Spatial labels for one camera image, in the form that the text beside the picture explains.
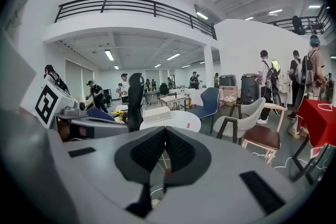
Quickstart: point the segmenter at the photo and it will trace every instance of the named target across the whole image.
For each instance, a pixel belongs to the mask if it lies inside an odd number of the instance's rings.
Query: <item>backpack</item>
[[[276,68],[274,68],[273,66],[273,63],[271,62],[272,64],[272,67],[270,68],[268,66],[268,64],[266,63],[266,61],[263,60],[263,62],[265,63],[265,65],[267,66],[268,68],[268,72],[267,72],[267,75],[266,75],[266,83],[265,83],[265,86],[268,88],[268,89],[272,89],[272,87],[274,87],[277,83],[277,81],[279,80],[279,74],[280,74],[280,70],[277,70]]]
[[[300,85],[309,86],[314,82],[313,63],[311,58],[313,57],[315,51],[313,51],[310,57],[309,54],[304,56],[301,63],[296,67],[295,80]]]

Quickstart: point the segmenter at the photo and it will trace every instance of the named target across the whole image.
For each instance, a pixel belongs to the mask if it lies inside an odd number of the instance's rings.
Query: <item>black backpack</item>
[[[276,82],[279,80],[280,70],[278,71],[277,69],[275,69],[273,63],[271,63],[272,67],[270,68],[266,61],[263,60],[263,62],[268,68],[265,85],[268,89],[272,89],[272,87],[274,87],[276,85]]]

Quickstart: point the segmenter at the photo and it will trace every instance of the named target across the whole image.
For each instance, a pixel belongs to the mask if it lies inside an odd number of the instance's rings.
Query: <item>white box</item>
[[[143,111],[143,122],[144,123],[152,123],[156,121],[162,121],[166,119],[170,119],[170,109],[166,106],[157,109],[149,109]]]

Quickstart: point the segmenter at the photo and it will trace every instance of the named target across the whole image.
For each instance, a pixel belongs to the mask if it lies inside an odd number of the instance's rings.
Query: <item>sneaker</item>
[[[268,122],[268,119],[266,119],[266,120],[262,120],[262,119],[257,120],[258,124],[266,124],[267,122]]]
[[[288,129],[288,133],[293,136],[295,139],[299,139],[300,138],[300,133],[298,133],[295,129],[293,129],[293,127],[290,127]]]

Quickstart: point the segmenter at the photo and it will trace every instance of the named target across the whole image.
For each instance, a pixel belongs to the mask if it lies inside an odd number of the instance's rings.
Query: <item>black office chair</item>
[[[142,73],[134,73],[129,79],[128,90],[128,126],[131,131],[137,131],[143,122],[141,115],[141,100],[143,96],[144,79]]]

